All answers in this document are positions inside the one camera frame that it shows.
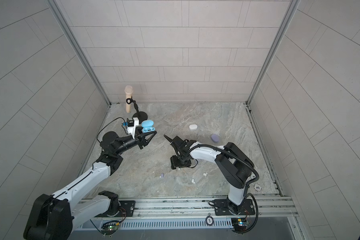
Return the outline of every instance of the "gray floor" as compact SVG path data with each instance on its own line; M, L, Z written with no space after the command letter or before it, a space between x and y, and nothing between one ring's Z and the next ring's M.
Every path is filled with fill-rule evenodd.
M194 139L211 145L235 143L254 162L260 175L257 183L262 190L256 192L251 186L250 192L278 193L273 186L243 103L141 103L139 109L145 111L149 119L155 122L157 135L144 149L135 147L124 152L124 161L117 172L95 187L88 197L102 190L115 192L120 198L228 194L229 184L216 164L199 161L194 169L171 170L169 159L174 155L174 151L163 134L171 138L178 135L182 139ZM105 123L120 116L131 118L132 115L133 113L125 112L124 104L113 104ZM121 122L122 120L110 124L100 134L99 139L101 140L107 131L115 131L119 136L125 136ZM190 131L190 124L197 124L198 129ZM211 141L212 133L220 136L218 144ZM86 170L100 152L101 148L97 143Z
M68 240L101 240L102 235L95 231L74 231ZM165 229L165 230L120 230L111 239L129 240L293 240L293 233L286 217L262 218L249 232L235 234L227 229Z

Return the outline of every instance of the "gray stone surface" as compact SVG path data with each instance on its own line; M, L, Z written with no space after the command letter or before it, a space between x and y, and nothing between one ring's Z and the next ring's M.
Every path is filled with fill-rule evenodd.
M251 184L249 192L278 193L243 103L141 103L139 109L154 121L156 136L144 149L134 147L124 152L124 160L119 169L98 184L87 197L92 197L102 190L115 192L120 198L228 194L229 184L216 164L199 161L194 169L171 170L169 159L175 153L163 134L171 138L178 135L182 139L194 139L210 145L235 143L254 162L260 175L260 180L256 183L262 186L262 190L256 192ZM105 125L117 117L131 118L133 113L133 108L132 112L127 114L124 104L114 104ZM111 123L100 133L99 139L108 131L125 136L121 122L120 119ZM197 124L197 130L190 131L190 124ZM210 138L213 133L220 136L217 144ZM85 170L91 167L100 152L99 143L96 143Z

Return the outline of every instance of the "tiled wall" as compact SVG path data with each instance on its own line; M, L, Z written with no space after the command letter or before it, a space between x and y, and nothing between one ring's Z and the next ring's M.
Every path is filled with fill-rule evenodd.
M0 239L76 178L106 109L44 0L0 0Z
M360 0L302 0L251 109L313 239L360 235Z
M57 0L111 102L246 101L289 1Z

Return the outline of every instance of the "vertical metal profile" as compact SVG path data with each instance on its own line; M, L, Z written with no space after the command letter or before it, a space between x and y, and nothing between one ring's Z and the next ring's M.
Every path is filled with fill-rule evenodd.
M280 24L279 30L276 34L276 37L273 40L273 43L271 45L271 48L269 49L268 55L264 61L263 66L261 67L259 76L257 77L257 80L254 83L253 89L250 93L250 96L247 101L248 106L250 106L250 104L253 101L254 94L256 93L256 90L259 88L260 82L264 78L265 73L267 72L269 64L271 63L271 60L272 60L273 56L275 55L276 50L281 42L281 39L283 38L283 36L288 28L288 25L291 22L294 13L296 12L299 2L300 2L299 0L292 0L288 6L288 9L284 15L283 21Z
M95 84L96 88L102 94L104 100L106 101L107 105L110 106L110 101L108 99L107 94L105 93L103 87L101 86L99 80L97 79L89 61L87 60L84 52L82 51L81 47L79 46L78 41L76 40L75 36L73 35L71 28L67 24L64 16L62 15L59 7L57 6L55 0L45 0L51 10L53 16L55 17L56 21L60 25L63 33L67 37L69 43L71 44L73 50L76 52L77 57L81 61L84 66L84 69L87 71L89 77L92 79L93 83Z

